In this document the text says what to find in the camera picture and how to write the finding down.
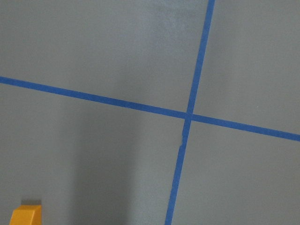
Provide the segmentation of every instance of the blue tape strip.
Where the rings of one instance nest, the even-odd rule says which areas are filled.
[[[175,204],[176,204],[176,198],[177,198],[177,193],[178,193],[178,188],[179,188],[180,176],[181,176],[184,156],[185,156],[186,148],[187,148],[188,135],[189,135],[189,130],[190,130],[190,126],[191,126],[198,86],[199,86],[199,82],[200,82],[201,71],[202,71],[202,67],[203,67],[204,55],[205,55],[205,50],[206,50],[206,45],[207,45],[207,40],[208,40],[208,34],[210,31],[210,24],[211,24],[214,4],[215,4],[214,0],[209,0],[207,9],[206,9],[206,16],[205,16],[205,20],[204,20],[202,36],[201,36],[201,41],[200,41],[200,46],[199,46],[199,52],[198,52],[198,57],[197,57],[197,61],[196,61],[194,78],[193,78],[191,92],[190,92],[189,99],[188,99],[187,116],[184,121],[183,130],[182,130],[182,144],[179,147],[179,151],[178,151],[176,167],[175,167],[174,177],[173,177],[173,182],[172,182],[172,189],[171,189],[170,199],[169,199],[169,203],[168,203],[168,209],[167,209],[167,213],[166,213],[166,217],[165,217],[165,225],[172,224],[172,219],[173,219],[173,214],[174,214],[174,209],[175,209]]]
[[[49,92],[49,93],[58,94],[58,95],[64,95],[64,96],[73,97],[73,98],[80,98],[80,99],[93,101],[93,102],[100,102],[100,103],[104,103],[104,104],[108,104],[108,105],[115,105],[115,106],[120,106],[120,107],[124,107],[124,108],[136,109],[136,110],[145,111],[145,112],[149,112],[149,113],[172,116],[172,117],[181,118],[181,119],[184,119],[186,117],[185,112],[179,112],[176,110],[164,109],[164,108],[160,108],[160,107],[144,105],[144,104],[135,103],[135,102],[128,102],[128,101],[118,100],[118,99],[114,99],[114,98],[110,98],[110,97],[92,95],[92,94],[74,91],[74,90],[56,88],[56,87],[52,87],[52,86],[48,86],[48,85],[32,83],[32,82],[27,82],[27,81],[21,81],[21,80],[7,78],[7,77],[3,77],[3,76],[0,76],[0,83],[23,87],[23,88],[28,88],[28,89],[39,90],[39,91],[44,91],[44,92]]]
[[[192,120],[201,122],[201,123],[208,123],[208,124],[217,125],[217,126],[221,126],[221,127],[233,128],[233,129],[237,129],[237,130],[244,130],[244,131],[248,131],[248,132],[252,132],[252,133],[268,135],[268,136],[273,136],[273,137],[280,137],[280,138],[300,142],[300,135],[292,134],[292,133],[288,133],[288,132],[284,132],[284,131],[273,130],[273,129],[263,128],[263,127],[257,127],[257,126],[252,126],[252,125],[248,125],[248,124],[237,123],[237,122],[232,122],[232,121],[227,121],[227,120],[220,120],[220,119],[215,119],[215,118],[201,116],[201,115],[193,115]]]

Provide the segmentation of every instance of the yellow block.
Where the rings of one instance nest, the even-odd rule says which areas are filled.
[[[41,205],[21,205],[15,209],[9,225],[41,225]]]

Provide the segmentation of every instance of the vertical blue line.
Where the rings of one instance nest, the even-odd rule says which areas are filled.
[[[187,148],[188,135],[189,135],[189,130],[190,130],[190,126],[191,126],[198,86],[199,86],[199,82],[200,82],[201,71],[202,71],[202,67],[203,67],[205,49],[206,49],[206,45],[207,45],[208,34],[210,31],[210,24],[211,24],[214,4],[215,4],[214,0],[208,1],[205,21],[204,21],[204,25],[203,25],[202,36],[201,36],[201,41],[200,41],[200,46],[199,46],[199,52],[198,52],[198,57],[197,57],[197,62],[196,62],[196,67],[195,67],[195,72],[194,72],[194,78],[193,78],[191,92],[189,95],[189,100],[188,100],[188,105],[187,105],[187,115],[184,120],[184,125],[183,125],[183,129],[182,129],[182,144],[179,147],[179,151],[178,151],[176,167],[175,167],[175,172],[174,172],[174,177],[173,177],[173,182],[172,182],[172,189],[171,189],[168,209],[167,209],[167,213],[166,213],[166,217],[165,217],[165,225],[172,224],[172,218],[173,218],[174,209],[175,209],[175,203],[176,203],[177,192],[178,192],[178,188],[179,188],[180,176],[181,176],[184,156],[185,156],[186,148]]]

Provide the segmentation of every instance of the blue line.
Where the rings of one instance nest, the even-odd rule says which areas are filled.
[[[263,127],[257,127],[257,126],[253,126],[253,125],[237,123],[237,122],[232,122],[232,121],[227,121],[227,120],[220,120],[220,119],[215,119],[215,118],[201,116],[201,115],[193,115],[192,120],[201,122],[201,123],[208,123],[208,124],[217,125],[217,126],[221,126],[221,127],[233,128],[233,129],[237,129],[237,130],[244,130],[244,131],[248,131],[248,132],[252,132],[252,133],[268,135],[268,136],[273,136],[273,137],[280,137],[280,138],[300,142],[300,135],[292,134],[292,133],[288,133],[288,132],[284,132],[284,131],[273,130],[273,129],[263,128]]]
[[[108,105],[115,105],[115,106],[120,106],[120,107],[124,107],[124,108],[136,109],[136,110],[145,111],[145,112],[149,112],[149,113],[172,116],[172,117],[181,118],[181,119],[184,119],[186,117],[185,112],[180,112],[180,111],[171,110],[171,109],[164,109],[164,108],[160,108],[160,107],[144,105],[144,104],[135,103],[135,102],[128,102],[128,101],[118,100],[118,99],[114,99],[114,98],[110,98],[110,97],[92,95],[92,94],[88,94],[88,93],[84,93],[84,92],[67,90],[67,89],[63,89],[63,88],[57,88],[57,87],[52,87],[52,86],[38,84],[38,83],[21,81],[21,80],[7,78],[7,77],[3,77],[3,76],[0,76],[0,83],[23,87],[23,88],[28,88],[28,89],[39,90],[39,91],[43,91],[43,92],[49,92],[49,93],[53,93],[53,94],[57,94],[57,95],[64,95],[64,96],[73,97],[73,98],[80,98],[80,99],[93,101],[93,102],[100,102],[100,103],[104,103],[104,104],[108,104]]]
[[[171,193],[170,193],[170,199],[169,199],[169,203],[168,203],[167,213],[165,216],[165,225],[172,224],[172,219],[173,219],[173,215],[174,215],[174,209],[175,209],[176,198],[177,198],[177,193],[178,193],[178,188],[179,188],[180,176],[181,176],[184,156],[186,153],[188,135],[189,135],[189,130],[190,130],[190,126],[191,126],[194,106],[195,106],[195,102],[196,102],[196,96],[197,96],[198,86],[199,86],[199,82],[200,82],[201,71],[202,71],[202,67],[203,67],[204,55],[205,55],[205,50],[206,50],[206,45],[207,45],[207,40],[208,40],[208,34],[210,31],[210,24],[211,24],[213,9],[214,9],[214,3],[215,3],[214,0],[209,0],[208,5],[207,5],[206,16],[205,16],[205,20],[204,20],[202,36],[201,36],[201,41],[200,41],[200,46],[199,46],[199,52],[198,52],[198,57],[197,57],[196,67],[195,67],[195,72],[194,72],[194,78],[193,78],[191,92],[190,92],[189,99],[188,99],[187,115],[186,115],[186,118],[184,121],[183,130],[182,130],[182,144],[179,147],[179,151],[178,151],[176,167],[175,167],[174,177],[173,177],[173,182],[172,182],[172,189],[171,189]]]

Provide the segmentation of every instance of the gray surface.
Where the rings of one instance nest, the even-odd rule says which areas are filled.
[[[300,133],[300,2],[216,1],[194,112]]]
[[[173,225],[296,225],[300,143],[193,123]]]
[[[163,224],[183,120],[0,85],[0,224]]]
[[[185,111],[206,4],[1,0],[0,74]]]

